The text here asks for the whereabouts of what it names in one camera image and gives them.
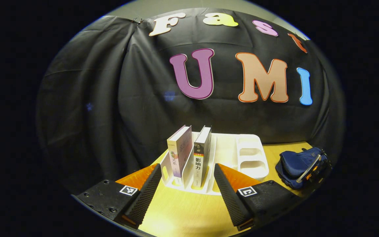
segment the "white book holder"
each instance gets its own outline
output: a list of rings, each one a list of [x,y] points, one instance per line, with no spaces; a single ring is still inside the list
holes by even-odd
[[[198,137],[198,134],[199,132],[192,132],[193,141]],[[213,190],[216,163],[226,165],[258,181],[262,181],[269,173],[267,159],[258,136],[212,133],[209,168],[202,181],[201,188],[192,186],[192,182],[194,181],[194,146],[184,165],[182,177],[179,178],[182,185],[178,185],[174,181],[177,177],[173,176],[169,152],[166,152],[161,161],[162,182],[167,187],[184,192],[220,196],[221,194],[217,189],[217,192]]]

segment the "book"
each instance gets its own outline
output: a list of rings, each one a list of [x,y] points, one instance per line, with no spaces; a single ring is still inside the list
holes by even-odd
[[[193,185],[200,188],[206,175],[210,157],[212,128],[204,126],[194,141],[194,181]]]
[[[182,126],[168,138],[167,149],[175,183],[182,185],[182,171],[192,150],[191,126]]]

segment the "white organizer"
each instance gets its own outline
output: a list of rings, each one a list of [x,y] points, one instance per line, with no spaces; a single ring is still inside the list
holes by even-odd
[[[192,132],[193,141],[197,138],[198,134],[199,132]],[[260,138],[256,135],[212,133],[210,146],[209,169],[201,188],[191,187],[194,180],[194,148],[191,150],[187,163],[184,166],[181,177],[183,185],[181,186],[176,185],[173,181],[175,177],[170,165],[169,152],[166,152],[161,161],[162,182],[164,185],[184,192],[221,195],[220,192],[213,191],[216,163],[238,170],[258,181],[262,181],[269,173],[263,146]]]

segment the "letter m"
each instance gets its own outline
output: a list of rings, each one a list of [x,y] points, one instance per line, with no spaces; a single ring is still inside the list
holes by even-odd
[[[273,59],[267,72],[254,54],[237,53],[235,57],[242,63],[243,67],[243,92],[238,97],[240,101],[255,102],[258,100],[255,84],[257,84],[263,100],[267,100],[273,87],[274,92],[270,96],[273,102],[283,103],[289,100],[286,91],[287,64],[284,61]]]

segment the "black cloth backdrop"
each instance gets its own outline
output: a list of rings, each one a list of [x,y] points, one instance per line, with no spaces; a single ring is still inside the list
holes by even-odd
[[[154,19],[178,12],[186,17],[170,32],[149,36]],[[239,25],[203,23],[204,15],[213,12],[229,14]],[[279,36],[261,33],[253,20],[268,23]],[[165,140],[185,124],[193,131],[206,125],[215,133],[255,134],[263,144],[308,141],[336,163],[344,133],[338,77],[313,42],[298,37],[305,54],[288,33],[272,22],[224,9],[185,9],[142,23],[100,18],[62,48],[42,80],[37,124],[48,162],[65,187],[78,194],[101,179],[115,180],[150,165],[167,149]],[[169,59],[187,55],[188,80],[196,87],[200,72],[191,53],[201,48],[215,51],[215,85],[209,98],[198,100],[180,91]],[[239,101],[239,52],[255,54],[266,69],[273,59],[285,61],[289,101]],[[310,73],[310,106],[299,102],[298,67]]]

